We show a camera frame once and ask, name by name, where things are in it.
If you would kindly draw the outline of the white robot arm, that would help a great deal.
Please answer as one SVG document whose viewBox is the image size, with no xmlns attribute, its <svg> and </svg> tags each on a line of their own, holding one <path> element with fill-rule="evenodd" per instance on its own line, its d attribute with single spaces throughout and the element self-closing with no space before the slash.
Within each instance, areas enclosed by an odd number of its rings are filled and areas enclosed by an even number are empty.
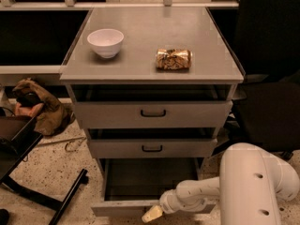
<svg viewBox="0 0 300 225">
<path fill-rule="evenodd" d="M 201 212 L 210 198 L 218 197 L 221 225 L 281 225 L 278 202 L 291 201 L 298 192 L 299 176 L 288 162 L 239 142 L 224 152 L 218 177 L 180 182 L 161 195 L 142 221 L 178 211 Z"/>
</svg>

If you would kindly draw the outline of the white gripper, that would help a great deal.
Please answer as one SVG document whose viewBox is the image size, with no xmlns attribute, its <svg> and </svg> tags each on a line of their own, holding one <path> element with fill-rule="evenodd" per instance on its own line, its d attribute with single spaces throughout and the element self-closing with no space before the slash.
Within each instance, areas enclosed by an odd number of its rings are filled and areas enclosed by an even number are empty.
<svg viewBox="0 0 300 225">
<path fill-rule="evenodd" d="M 143 216 L 142 221 L 148 223 L 160 218 L 163 211 L 172 214 L 177 211 L 194 212 L 201 203 L 201 190 L 197 187 L 177 187 L 165 191 L 160 199 L 159 205 L 153 205 Z"/>
</svg>

